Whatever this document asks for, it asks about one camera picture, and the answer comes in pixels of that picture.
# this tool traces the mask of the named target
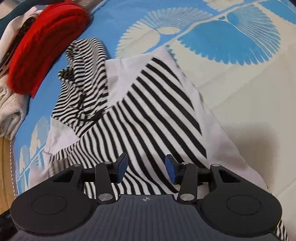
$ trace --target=white fabric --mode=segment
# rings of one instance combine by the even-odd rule
[[[0,107],[0,137],[12,140],[25,119],[29,95],[12,93]]]
[[[12,93],[11,89],[7,86],[7,79],[8,74],[0,77],[0,107],[4,104],[4,102]]]
[[[8,50],[20,27],[29,17],[37,18],[42,10],[36,11],[32,7],[24,15],[16,17],[6,27],[0,39],[0,60]],[[29,95],[20,95],[10,90],[7,85],[9,63],[0,73],[0,137],[12,140],[25,119],[28,108]]]
[[[215,116],[203,103],[198,90],[184,76],[182,71],[178,69],[178,66],[165,47],[159,47],[151,53],[130,58],[111,59],[105,62],[109,91],[108,105],[115,104],[126,95],[131,84],[138,76],[139,71],[143,69],[152,57],[165,60],[166,64],[175,73],[178,73],[177,77],[182,82],[186,90],[186,94],[193,104],[196,112],[196,118],[201,127],[202,135],[206,140],[205,148],[207,150],[208,167],[213,163],[221,164],[262,189],[267,190],[262,177],[246,164],[244,159],[239,154],[236,146],[223,131]],[[76,142],[73,138],[75,134],[72,129],[63,124],[53,127],[53,123],[54,122],[51,122],[51,129],[45,146],[46,150],[50,150],[50,154],[55,154],[54,152],[57,152],[67,145],[69,146],[70,144]],[[46,165],[49,163],[48,154],[48,151],[44,153],[44,161],[46,162]],[[30,177],[31,180],[34,180],[34,185],[46,179],[45,172],[40,170],[35,170],[32,173],[30,172]],[[199,192],[202,193],[202,195],[199,194],[199,198],[202,198],[207,192],[207,188],[204,186],[206,185],[199,188]]]
[[[14,37],[17,35],[19,29],[24,24],[24,22],[30,18],[34,17],[35,19],[42,13],[43,10],[38,10],[37,7],[32,7],[29,11],[27,11],[24,15],[18,16],[7,25],[5,28],[3,35],[0,39],[0,61],[3,59],[5,53],[9,49]],[[5,74],[5,72],[9,68],[9,63],[3,66],[0,70],[0,77]]]
[[[20,27],[24,24],[24,22],[30,17],[31,14],[37,11],[36,7],[32,7],[29,11],[27,11],[24,15],[18,16],[7,25],[5,28],[3,35],[0,39],[0,59],[3,58],[5,52],[8,50],[11,40],[19,31]]]
[[[50,156],[54,155],[59,150],[72,145],[78,140],[79,138],[70,127],[51,117],[50,130],[43,150],[44,170],[40,167],[31,167],[28,187],[32,188],[48,179],[47,167]]]

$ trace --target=round black pad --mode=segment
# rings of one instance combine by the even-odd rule
[[[68,183],[48,181],[21,194],[10,213],[18,229],[35,235],[56,235],[85,223],[94,209],[92,199]]]
[[[33,203],[32,208],[39,214],[53,215],[65,209],[67,201],[65,198],[56,195],[44,195],[38,197]]]
[[[252,215],[261,208],[260,201],[248,195],[232,196],[226,201],[226,205],[230,211],[238,215]]]
[[[281,205],[270,193],[251,183],[224,183],[201,201],[201,212],[216,230],[238,237],[274,231]]]

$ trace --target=folded clothing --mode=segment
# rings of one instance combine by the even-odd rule
[[[5,52],[8,50],[9,45],[11,44],[15,35],[18,33],[20,27],[35,11],[37,11],[37,8],[32,7],[25,14],[14,18],[7,24],[3,35],[0,38],[0,60],[3,59]]]
[[[9,98],[12,91],[7,86],[8,74],[0,77],[0,107],[4,104],[4,102]]]
[[[104,61],[102,43],[86,39],[74,41],[66,53],[69,63],[59,73],[62,91],[52,112],[43,152],[44,169],[40,166],[30,170],[30,188],[72,163],[93,167],[126,152],[129,170],[123,185],[113,186],[115,195],[177,193],[163,176],[167,153],[200,167],[221,164],[267,190],[262,177],[240,156],[164,46],[151,53]],[[98,71],[81,76],[72,66]],[[83,88],[86,97],[82,108],[71,106],[81,100],[80,88],[86,84],[89,87]],[[106,86],[104,95],[93,93]],[[98,107],[105,100],[107,103]],[[91,113],[86,108],[98,111],[106,106],[112,107],[99,120],[89,121],[92,125],[85,122],[81,127],[75,121],[78,115],[73,107]],[[90,198],[95,197],[93,186],[86,185],[85,191]],[[207,185],[200,186],[198,198],[207,193]]]
[[[0,39],[0,77],[8,70],[10,60],[21,39],[42,13],[42,10],[39,10],[28,14],[34,9],[35,7],[31,8],[25,15],[15,18],[7,25]]]
[[[16,17],[25,14],[29,9],[36,5],[48,5],[58,3],[64,0],[24,0],[17,5],[9,14],[0,19],[0,38],[7,27],[7,25]]]
[[[7,78],[7,74],[0,78],[0,137],[12,140],[25,119],[30,96],[13,93]]]
[[[89,13],[72,2],[46,7],[12,56],[11,90],[34,97],[55,59],[84,31],[89,20]]]

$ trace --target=wooden floor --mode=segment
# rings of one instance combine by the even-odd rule
[[[10,171],[10,141],[0,138],[0,214],[10,208],[14,192]]]

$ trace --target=gray ribbed panel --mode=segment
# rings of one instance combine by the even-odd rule
[[[57,237],[35,237],[23,231],[12,241],[277,241],[273,234],[238,238],[207,225],[191,205],[171,195],[122,195],[118,202],[101,205],[80,228]]]

